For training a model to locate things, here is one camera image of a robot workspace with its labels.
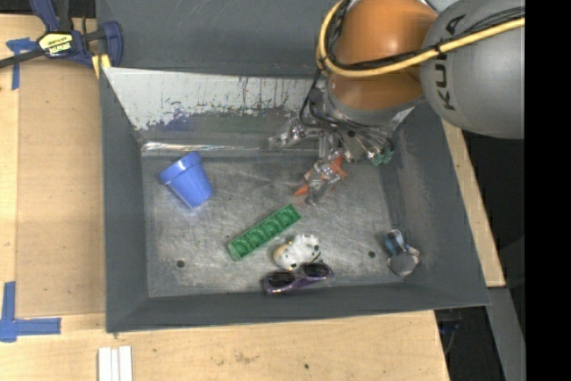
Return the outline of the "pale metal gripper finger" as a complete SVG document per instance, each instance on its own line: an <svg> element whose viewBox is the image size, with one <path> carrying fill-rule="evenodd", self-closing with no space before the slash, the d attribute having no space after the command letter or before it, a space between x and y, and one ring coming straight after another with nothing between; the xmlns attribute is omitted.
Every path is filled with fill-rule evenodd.
<svg viewBox="0 0 571 381"><path fill-rule="evenodd" d="M311 206L317 205L343 179L344 175L341 173L331 173L310 178L306 203Z"/></svg>
<svg viewBox="0 0 571 381"><path fill-rule="evenodd" d="M325 162L323 160L317 160L312 168L305 174L304 179L307 185L307 194L308 194L308 183L310 178L319 177L320 175L326 175L335 173L334 166L331 161Z"/></svg>

